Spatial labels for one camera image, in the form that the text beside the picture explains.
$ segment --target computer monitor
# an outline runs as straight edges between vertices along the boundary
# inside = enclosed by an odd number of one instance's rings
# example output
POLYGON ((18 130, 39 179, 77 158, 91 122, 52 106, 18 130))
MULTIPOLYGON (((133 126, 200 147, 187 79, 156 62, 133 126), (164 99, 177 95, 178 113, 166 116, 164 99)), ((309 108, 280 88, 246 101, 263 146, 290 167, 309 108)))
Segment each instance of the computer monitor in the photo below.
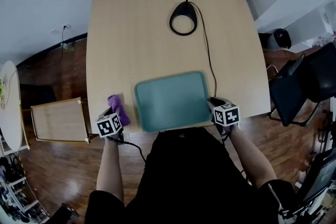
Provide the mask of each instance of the computer monitor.
POLYGON ((325 151, 315 156, 311 168, 297 193, 301 206, 306 205, 326 188, 335 177, 336 148, 325 151))

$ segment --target black baseboard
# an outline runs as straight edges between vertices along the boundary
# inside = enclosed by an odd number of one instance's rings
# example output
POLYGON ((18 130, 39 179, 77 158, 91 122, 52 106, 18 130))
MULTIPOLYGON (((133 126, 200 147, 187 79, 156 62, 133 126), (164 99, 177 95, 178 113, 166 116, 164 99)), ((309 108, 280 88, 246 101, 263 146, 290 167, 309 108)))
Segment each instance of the black baseboard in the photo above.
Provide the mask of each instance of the black baseboard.
MULTIPOLYGON (((80 40, 80 39, 83 39, 83 38, 87 38, 87 37, 88 37, 88 33, 81 34, 81 35, 79 35, 79 36, 72 37, 72 38, 69 38, 69 39, 67 39, 67 40, 64 40, 64 43, 67 43, 67 44, 69 44, 69 43, 73 43, 73 42, 75 42, 75 41, 77 41, 77 40, 80 40)), ((22 61, 21 63, 19 63, 19 64, 16 66, 16 68, 19 68, 19 67, 21 67, 21 66, 24 66, 24 65, 30 63, 31 61, 34 61, 35 59, 39 59, 39 58, 41 58, 43 55, 47 54, 48 52, 50 52, 50 51, 52 51, 52 50, 54 50, 54 49, 59 48, 59 47, 61 46, 61 43, 62 43, 62 42, 60 42, 60 43, 58 43, 58 44, 56 44, 56 45, 53 45, 53 46, 51 46, 51 47, 49 47, 49 48, 47 48, 47 49, 45 49, 45 50, 42 50, 42 51, 40 51, 40 52, 34 54, 33 56, 30 56, 30 57, 27 58, 26 60, 24 60, 24 61, 22 61)))

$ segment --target purple cloth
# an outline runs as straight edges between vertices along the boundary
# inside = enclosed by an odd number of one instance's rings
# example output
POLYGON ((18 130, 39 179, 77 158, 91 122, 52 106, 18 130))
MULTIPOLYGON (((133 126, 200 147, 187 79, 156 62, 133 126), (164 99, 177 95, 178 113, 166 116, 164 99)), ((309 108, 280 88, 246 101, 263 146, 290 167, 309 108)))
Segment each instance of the purple cloth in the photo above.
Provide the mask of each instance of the purple cloth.
POLYGON ((110 97, 107 98, 107 102, 112 109, 112 113, 119 114, 122 126, 126 126, 131 123, 118 95, 111 95, 110 97))

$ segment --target round white table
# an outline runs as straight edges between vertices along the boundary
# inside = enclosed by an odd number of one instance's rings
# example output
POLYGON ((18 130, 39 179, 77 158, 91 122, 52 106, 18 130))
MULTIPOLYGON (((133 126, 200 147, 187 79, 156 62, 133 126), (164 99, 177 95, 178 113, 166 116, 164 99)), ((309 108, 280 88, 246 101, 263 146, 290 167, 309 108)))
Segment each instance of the round white table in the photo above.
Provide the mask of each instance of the round white table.
POLYGON ((21 121, 21 96, 17 69, 7 61, 0 72, 4 88, 5 109, 0 108, 0 128, 7 145, 14 151, 21 147, 23 127, 21 121))

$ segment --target black sleeve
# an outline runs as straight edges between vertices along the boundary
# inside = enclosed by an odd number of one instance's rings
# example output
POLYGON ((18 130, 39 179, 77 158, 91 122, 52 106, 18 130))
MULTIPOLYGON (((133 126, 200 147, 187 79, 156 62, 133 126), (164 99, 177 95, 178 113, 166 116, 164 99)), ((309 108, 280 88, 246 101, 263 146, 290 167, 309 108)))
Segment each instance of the black sleeve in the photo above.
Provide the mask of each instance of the black sleeve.
POLYGON ((269 223, 278 223, 279 202, 273 195, 269 185, 278 197, 284 210, 291 209, 296 203, 296 194, 291 183, 283 180, 271 180, 262 185, 258 191, 262 214, 268 219, 269 223))
POLYGON ((95 190, 90 194, 85 224, 118 222, 124 211, 124 204, 116 196, 95 190))

